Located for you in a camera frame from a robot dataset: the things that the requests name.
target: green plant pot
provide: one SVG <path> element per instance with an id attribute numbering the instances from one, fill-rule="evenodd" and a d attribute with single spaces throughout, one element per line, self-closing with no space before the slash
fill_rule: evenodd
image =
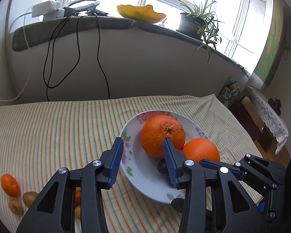
<path id="1" fill-rule="evenodd" d="M 202 20 L 199 17 L 187 17 L 186 15 L 188 15 L 187 13 L 180 13 L 181 15 L 181 19 L 180 19 L 180 25 L 179 25 L 179 29 L 178 32 L 188 35 L 189 37 L 193 37 L 195 39 L 198 40 L 202 40 L 202 34 L 197 34 L 199 27 L 198 24 L 199 23 L 201 26 L 205 25 L 205 21 Z"/>

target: white cable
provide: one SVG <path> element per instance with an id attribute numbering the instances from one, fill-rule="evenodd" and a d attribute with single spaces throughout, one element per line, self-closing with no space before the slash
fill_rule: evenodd
<path id="1" fill-rule="evenodd" d="M 32 56 L 31 56 L 31 53 L 30 53 L 29 44 L 28 44 L 28 41 L 27 41 L 27 38 L 26 38 L 26 34 L 25 34 L 25 19 L 26 19 L 26 15 L 28 15 L 28 14 L 31 13 L 31 12 L 28 13 L 28 10 L 26 10 L 26 13 L 25 13 L 25 14 L 22 14 L 22 15 L 20 15 L 20 16 L 18 17 L 18 18 L 20 18 L 20 17 L 24 16 L 24 24 L 23 24 L 24 38 L 25 38 L 25 42 L 26 42 L 26 45 L 27 45 L 27 48 L 28 48 L 28 53 L 29 53 L 29 56 L 30 56 L 30 66 L 29 66 L 28 79 L 27 79 L 27 82 L 26 82 L 24 88 L 22 89 L 22 91 L 19 93 L 18 96 L 16 96 L 16 97 L 15 97 L 14 99 L 12 99 L 12 100 L 0 100 L 0 102 L 11 102 L 11 101 L 16 100 L 16 99 L 21 95 L 21 93 L 24 91 L 24 89 L 26 88 L 26 86 L 27 86 L 27 84 L 28 84 L 28 81 L 29 81 L 29 78 L 30 78 L 30 74 L 31 74 L 31 65 L 32 65 Z"/>

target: tablecloth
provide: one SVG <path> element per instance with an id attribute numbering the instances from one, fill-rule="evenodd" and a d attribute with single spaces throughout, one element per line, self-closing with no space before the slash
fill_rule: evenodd
<path id="1" fill-rule="evenodd" d="M 277 140 L 277 155 L 288 140 L 289 132 L 285 121 L 272 109 L 267 98 L 258 90 L 246 86 L 243 92 L 257 109 L 261 119 Z"/>
<path id="2" fill-rule="evenodd" d="M 77 169 L 98 159 L 130 118 L 151 109 L 177 112 L 196 122 L 218 147 L 223 162 L 233 164 L 246 153 L 261 156 L 247 132 L 214 95 L 30 103 L 0 107 L 0 177 L 5 173 L 14 176 L 21 195 L 40 192 L 60 167 Z M 245 188 L 255 202 L 260 199 Z M 181 214 L 142 195 L 121 170 L 113 188 L 103 190 L 102 196 L 111 233 L 178 232 Z M 207 203 L 210 197 L 208 190 Z M 0 186 L 0 219 L 15 232 L 22 216 L 8 209 L 11 199 Z M 16 199 L 22 202 L 21 196 Z M 80 232 L 79 220 L 75 228 Z"/>

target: white plate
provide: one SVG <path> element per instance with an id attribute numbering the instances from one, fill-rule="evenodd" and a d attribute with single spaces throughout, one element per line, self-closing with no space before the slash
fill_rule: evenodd
<path id="1" fill-rule="evenodd" d="M 157 171 L 159 159 L 151 158 L 141 146 L 140 132 L 143 125 L 154 116 L 167 115 L 177 119 L 184 128 L 185 142 L 203 137 L 205 132 L 190 119 L 165 110 L 149 110 L 135 115 L 123 127 L 120 137 L 124 140 L 121 168 L 126 177 L 145 196 L 170 204 L 176 198 L 184 198 L 185 190 L 177 190 L 166 182 L 165 174 Z"/>

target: yellow bowl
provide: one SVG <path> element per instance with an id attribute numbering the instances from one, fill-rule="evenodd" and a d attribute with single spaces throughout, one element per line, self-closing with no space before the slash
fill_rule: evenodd
<path id="1" fill-rule="evenodd" d="M 146 23 L 158 23 L 166 18 L 163 13 L 156 13 L 152 5 L 146 6 L 132 6 L 132 5 L 118 5 L 118 13 L 123 18 L 130 18 L 134 20 L 143 21 Z"/>

